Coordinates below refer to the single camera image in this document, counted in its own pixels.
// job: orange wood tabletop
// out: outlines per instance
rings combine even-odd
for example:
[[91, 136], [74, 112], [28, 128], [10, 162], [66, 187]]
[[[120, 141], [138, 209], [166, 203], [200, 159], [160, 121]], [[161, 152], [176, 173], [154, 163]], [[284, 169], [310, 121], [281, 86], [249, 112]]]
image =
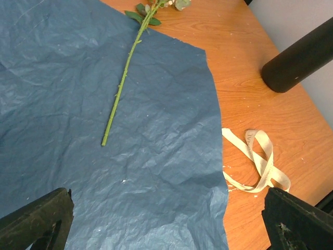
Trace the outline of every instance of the orange wood tabletop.
[[[103, 1], [121, 12], [145, 3]], [[274, 145], [274, 165], [291, 180], [291, 194], [315, 205], [333, 190], [333, 133], [300, 84], [284, 94], [264, 84], [260, 69], [278, 51], [243, 0], [192, 0], [183, 11], [168, 7], [156, 16], [162, 25], [155, 30], [206, 51], [223, 127], [241, 139], [246, 129], [264, 130]], [[226, 140], [223, 164], [240, 183], [258, 182], [253, 163]], [[229, 192], [224, 227], [230, 250], [270, 246], [261, 217], [266, 194], [267, 188]]]

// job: wooden table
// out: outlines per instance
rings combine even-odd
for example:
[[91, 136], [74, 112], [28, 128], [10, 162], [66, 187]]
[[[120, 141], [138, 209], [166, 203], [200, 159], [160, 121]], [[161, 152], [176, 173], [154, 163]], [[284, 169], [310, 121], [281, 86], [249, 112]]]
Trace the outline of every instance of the wooden table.
[[[123, 12], [140, 0], [104, 2]], [[274, 144], [275, 166], [291, 180], [291, 194], [315, 205], [333, 190], [332, 131], [301, 85], [277, 94], [263, 83], [259, 70], [278, 51], [243, 0], [192, 0], [183, 11], [166, 8], [157, 17], [162, 25], [156, 30], [206, 51], [223, 127], [240, 138], [246, 129], [264, 130]], [[223, 143], [225, 171], [256, 184], [252, 162]], [[261, 217], [266, 193], [229, 193], [224, 226], [230, 250], [270, 246]]]

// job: blue tarp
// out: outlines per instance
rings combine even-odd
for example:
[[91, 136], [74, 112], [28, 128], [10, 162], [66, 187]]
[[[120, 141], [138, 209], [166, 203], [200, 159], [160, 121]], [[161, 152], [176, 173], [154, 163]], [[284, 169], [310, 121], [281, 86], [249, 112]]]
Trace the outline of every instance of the blue tarp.
[[0, 1], [0, 217], [71, 188], [66, 249], [227, 249], [205, 52], [97, 0]]

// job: black tube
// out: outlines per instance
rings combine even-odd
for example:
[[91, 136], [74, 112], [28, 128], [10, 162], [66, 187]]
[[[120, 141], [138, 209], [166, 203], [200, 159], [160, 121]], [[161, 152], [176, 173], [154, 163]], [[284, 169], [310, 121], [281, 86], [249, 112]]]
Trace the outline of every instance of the black tube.
[[333, 17], [264, 65], [268, 87], [284, 93], [333, 59]]

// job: leaf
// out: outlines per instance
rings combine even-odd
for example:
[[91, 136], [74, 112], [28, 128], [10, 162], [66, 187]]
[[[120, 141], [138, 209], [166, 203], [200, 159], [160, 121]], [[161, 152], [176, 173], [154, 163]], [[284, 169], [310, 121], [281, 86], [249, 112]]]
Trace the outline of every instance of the leaf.
[[147, 15], [145, 9], [146, 9], [146, 8], [145, 8], [145, 6], [144, 6], [143, 4], [138, 4], [138, 5], [136, 5], [136, 10], [137, 10], [137, 12], [139, 12], [141, 15], [144, 15], [144, 16]]
[[176, 0], [175, 7], [178, 10], [183, 10], [184, 8], [191, 5], [190, 0]]
[[149, 24], [150, 24], [150, 25], [153, 25], [153, 26], [158, 26], [158, 25], [160, 25], [160, 24], [162, 24], [162, 23], [161, 23], [161, 21], [158, 20], [157, 18], [152, 17], [152, 18], [149, 20]]
[[136, 13], [136, 12], [132, 12], [132, 11], [127, 11], [127, 10], [125, 10], [125, 14], [126, 14], [129, 18], [132, 18], [132, 19], [138, 21], [139, 23], [142, 23], [142, 21], [143, 21], [143, 19], [144, 19], [142, 16], [140, 16], [140, 15], [139, 15], [138, 13]]
[[145, 6], [145, 12], [148, 13], [150, 11], [150, 6], [148, 4], [146, 4]]

